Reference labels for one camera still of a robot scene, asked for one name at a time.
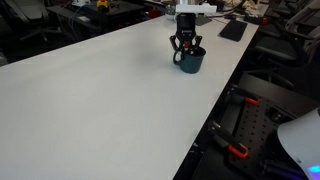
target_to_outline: mug handle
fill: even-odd
[[[174,55],[173,55],[173,64],[175,64],[175,65],[180,65],[181,61],[184,60],[184,55],[183,55],[183,53],[181,53],[181,56],[180,56],[181,59],[180,59],[180,61],[177,61],[177,60],[176,60],[176,57],[177,57],[178,52],[179,52],[179,51],[175,51],[175,52],[174,52]]]

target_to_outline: yellow object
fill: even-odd
[[[106,0],[99,0],[97,1],[97,7],[99,8],[100,6],[103,6],[105,8],[108,8],[108,2]]]

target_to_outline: dark blue mug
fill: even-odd
[[[189,74],[195,74],[200,70],[206,50],[202,47],[198,47],[192,52],[186,52],[180,55],[180,60],[177,61],[177,54],[179,51],[175,51],[173,55],[173,63],[178,65],[183,72]]]

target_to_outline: white object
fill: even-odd
[[[259,27],[235,43],[224,26],[197,27],[194,75],[164,16],[1,67],[0,179],[173,179]]]
[[[177,13],[215,13],[217,6],[199,6],[199,5],[176,5]]]
[[[86,4],[89,4],[90,0],[73,0],[72,5],[74,6],[84,6]]]
[[[78,17],[81,21],[83,22],[90,22],[91,20],[89,18],[87,18],[86,16],[80,16]]]
[[[317,108],[296,120],[284,123],[278,129],[281,145],[309,179],[314,179],[309,168],[320,165],[319,110]]]
[[[175,15],[166,14],[166,18],[170,21],[174,21]]]
[[[177,4],[192,5],[191,0],[178,0]]]

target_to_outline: mug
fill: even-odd
[[[166,12],[166,18],[168,20],[173,21],[174,18],[175,18],[175,14],[176,14],[176,7],[169,4],[169,5],[166,6],[166,11],[165,12]]]
[[[176,56],[179,51],[175,51],[173,55],[173,63],[178,65],[180,69],[189,74],[195,74],[200,70],[202,60],[204,55],[206,55],[206,50],[202,47],[198,47],[196,50],[191,52],[186,52],[184,55],[181,55],[180,61],[176,60]]]

